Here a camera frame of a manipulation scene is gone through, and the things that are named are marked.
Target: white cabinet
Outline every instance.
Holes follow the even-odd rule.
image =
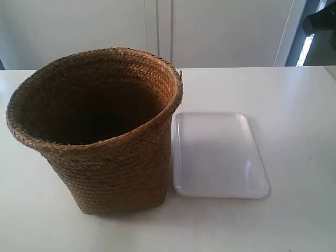
[[[160,16],[170,12],[172,63],[207,68],[285,65],[306,0],[168,2],[171,10],[158,5],[159,35]]]
[[[0,1],[0,59],[37,69],[113,46],[179,68],[284,66],[306,0]]]
[[[156,2],[10,0],[0,2],[0,59],[37,69],[79,51],[124,46],[157,53]]]

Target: tabletop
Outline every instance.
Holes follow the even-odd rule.
[[[47,161],[11,136],[6,105],[34,71],[0,71],[0,250],[336,251],[336,71],[328,71],[183,69],[176,113],[248,116],[271,193],[188,198],[171,186],[160,207],[111,216],[81,213]]]

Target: wicker basket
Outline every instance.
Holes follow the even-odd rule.
[[[84,213],[137,211],[165,199],[171,120],[182,93],[175,68],[157,56],[87,51],[24,81],[7,124],[48,160]]]

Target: basket rim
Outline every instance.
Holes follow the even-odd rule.
[[[20,93],[22,90],[28,85],[28,83],[38,76],[44,75],[43,71],[47,71],[51,69],[52,67],[56,65],[61,65],[63,62],[68,61],[70,58],[87,58],[91,55],[97,55],[97,54],[106,54],[109,52],[117,52],[117,53],[130,53],[132,55],[138,55],[142,57],[146,57],[147,59],[154,60],[159,65],[163,66],[165,69],[170,72],[171,76],[173,77],[174,85],[175,85],[175,94],[170,101],[170,103],[160,111],[159,114],[157,114],[154,118],[147,121],[146,123],[140,125],[139,127],[126,132],[125,134],[118,135],[115,137],[112,137],[110,139],[101,140],[98,142],[90,143],[90,144],[73,144],[73,145],[66,145],[66,144],[59,144],[59,143],[52,143],[47,140],[43,140],[37,137],[34,137],[30,134],[28,134],[20,123],[17,122],[17,119],[14,114],[14,106],[13,103],[16,103],[16,101],[20,97]],[[26,80],[24,80],[18,88],[14,91],[12,94],[7,109],[6,109],[6,123],[11,131],[12,135],[16,140],[21,142],[22,144],[26,145],[27,147],[34,149],[36,151],[39,151],[41,153],[45,154],[71,154],[72,152],[77,151],[83,151],[83,150],[93,150],[95,148],[100,148],[103,145],[109,145],[109,147],[112,147],[112,143],[118,142],[123,140],[123,142],[126,142],[125,140],[132,140],[135,138],[138,138],[146,128],[150,127],[151,125],[155,124],[155,122],[159,121],[161,118],[172,115],[174,111],[178,108],[180,103],[182,102],[182,96],[183,96],[183,82],[182,82],[182,76],[177,73],[176,69],[173,67],[172,64],[170,64],[165,59],[156,56],[150,52],[141,51],[137,49],[132,48],[126,48],[126,47],[111,47],[106,49],[98,49],[98,50],[90,50],[90,51],[84,51],[77,54],[72,54],[69,56],[65,56],[62,58],[59,58],[46,66],[42,67],[41,69],[37,70],[35,73],[33,73],[30,77],[28,77]]]

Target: woven basket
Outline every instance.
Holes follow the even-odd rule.
[[[110,48],[58,59],[12,95],[7,124],[40,152],[86,214],[163,203],[172,114],[183,85],[150,53]]]

